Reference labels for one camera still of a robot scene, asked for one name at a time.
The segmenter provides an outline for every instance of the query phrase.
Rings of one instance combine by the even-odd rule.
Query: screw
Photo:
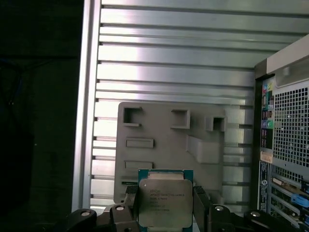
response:
[[[216,206],[215,209],[218,210],[218,211],[222,211],[223,207],[219,205],[219,206]]]
[[[261,216],[258,212],[251,212],[251,215],[252,215],[253,217],[259,217],[259,216]]]
[[[118,206],[118,207],[116,208],[116,210],[124,210],[124,207],[123,207],[123,206]]]
[[[83,212],[82,216],[88,216],[90,213],[89,212]]]

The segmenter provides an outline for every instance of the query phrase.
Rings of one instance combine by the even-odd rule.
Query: metal frame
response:
[[[309,34],[287,46],[279,52],[258,63],[255,68],[255,79],[272,75],[276,70],[285,68],[309,57]]]
[[[98,32],[101,1],[84,1],[80,82],[76,119],[72,211],[90,207],[91,154],[95,87],[98,60]]]
[[[169,7],[169,8],[190,8],[199,10],[220,10],[220,11],[236,11],[236,12],[269,12],[278,14],[296,14],[306,15],[309,2],[302,2],[302,8],[299,8],[297,4],[289,0],[282,2],[286,7],[278,7],[275,2],[269,2],[268,0],[250,1],[247,0],[232,0],[228,4],[225,1],[218,0],[102,0],[104,5],[118,5],[125,6],[129,4],[131,6],[140,7]]]

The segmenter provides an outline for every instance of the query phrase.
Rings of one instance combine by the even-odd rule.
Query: label sticker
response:
[[[269,91],[272,91],[272,82],[270,82],[270,83],[268,83],[267,84],[267,91],[269,92]]]
[[[261,151],[260,160],[267,162],[267,163],[272,163],[273,162],[273,154],[270,153],[270,152]]]
[[[189,180],[142,179],[139,183],[139,224],[143,227],[190,227],[192,188]]]
[[[267,212],[268,172],[269,172],[269,164],[260,161],[259,195],[257,201],[257,209],[264,212]]]
[[[277,185],[282,185],[282,181],[280,181],[280,180],[278,180],[278,179],[276,179],[276,178],[272,178],[272,181],[273,181],[274,183],[276,183]]]

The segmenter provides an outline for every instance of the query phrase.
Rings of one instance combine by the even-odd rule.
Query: dark background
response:
[[[10,108],[19,125],[0,98],[1,231],[48,225],[70,213],[83,3],[0,1],[0,59],[29,67]],[[15,78],[1,68],[5,93]]]

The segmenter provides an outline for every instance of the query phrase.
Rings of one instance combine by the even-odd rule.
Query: aluminum panel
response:
[[[98,157],[115,157],[116,156],[116,150],[115,149],[101,149],[101,148],[94,148],[92,150],[93,156]]]
[[[252,150],[251,147],[225,147],[224,148],[224,154],[230,154],[230,155],[251,155]]]
[[[154,38],[187,38],[192,41],[195,40],[211,40],[211,41],[231,41],[242,42],[247,44],[254,42],[263,44],[291,44],[299,40],[300,35],[277,35],[277,34],[262,34],[262,33],[245,33],[239,31],[203,31],[203,30],[189,30],[189,29],[158,29],[158,28],[137,28],[137,27],[113,27],[104,26],[100,28],[100,35],[123,35],[126,37],[154,37]]]
[[[93,141],[93,147],[102,147],[102,148],[113,148],[116,149],[116,140],[113,138],[111,139],[105,139],[105,140],[94,140]]]
[[[208,29],[307,33],[308,20],[299,17],[210,14],[171,11],[102,9],[101,23],[158,25]]]
[[[243,41],[212,41],[184,38],[147,38],[133,36],[110,36],[100,35],[100,42],[104,43],[127,43],[127,44],[151,44],[151,45],[172,45],[172,46],[192,46],[192,47],[221,47],[239,48],[252,50],[278,51],[285,48],[288,44],[282,43],[259,43]]]
[[[101,199],[101,198],[91,198],[90,199],[91,206],[108,206],[111,204],[115,204],[113,199]]]
[[[97,78],[114,81],[224,85],[229,87],[254,86],[254,73],[252,71],[218,70],[214,68],[99,64]]]
[[[280,4],[269,0],[102,0],[104,5],[138,6],[160,8],[185,8],[196,10],[241,11],[280,14],[308,14],[309,2],[306,0],[281,0]]]
[[[94,136],[99,137],[117,137],[116,120],[99,120],[94,124]]]
[[[223,186],[223,198],[225,203],[249,202],[249,187]]]
[[[225,107],[225,114],[228,123],[233,124],[253,124],[253,109],[237,109],[234,107]]]
[[[253,138],[252,129],[228,128],[225,132],[225,142],[232,144],[251,144]]]
[[[102,211],[99,199],[113,198],[112,168],[105,165],[115,158],[120,102],[208,103],[226,111],[223,194],[235,212],[243,212],[249,201],[243,187],[249,168],[243,166],[251,158],[252,68],[309,31],[303,15],[308,1],[86,0],[85,6],[91,8],[84,17],[89,31],[83,33],[74,164],[74,188],[83,194],[74,200],[84,196],[79,205],[88,208],[94,194],[91,207]]]
[[[113,180],[91,180],[91,194],[103,195],[106,198],[113,199],[114,181]]]
[[[176,94],[151,94],[151,93],[129,93],[129,92],[104,92],[97,91],[96,98],[110,100],[122,99],[125,101],[142,100],[142,101],[164,101],[164,102],[191,102],[191,103],[208,103],[223,105],[244,105],[253,106],[251,99],[232,99],[218,98],[199,95],[176,95]]]
[[[99,46],[98,59],[143,63],[188,64],[219,67],[252,68],[271,52],[245,52],[198,48]]]
[[[96,211],[97,215],[103,214],[105,208],[105,206],[90,206],[90,209]]]
[[[240,155],[224,155],[223,162],[224,163],[251,163],[252,157],[251,155],[240,156]]]
[[[154,94],[183,94],[183,95],[200,95],[211,97],[226,98],[243,98],[254,99],[251,88],[234,88],[225,86],[206,86],[206,85],[177,85],[177,84],[161,84],[151,83],[146,85],[143,82],[110,82],[101,81],[97,83],[97,90],[103,91],[120,91],[120,92],[138,92],[138,93],[154,93]]]
[[[223,168],[224,182],[245,182],[249,183],[251,179],[250,167],[225,166]]]
[[[113,176],[115,175],[115,161],[93,160],[92,175]]]
[[[309,57],[309,35],[267,58],[267,74]]]

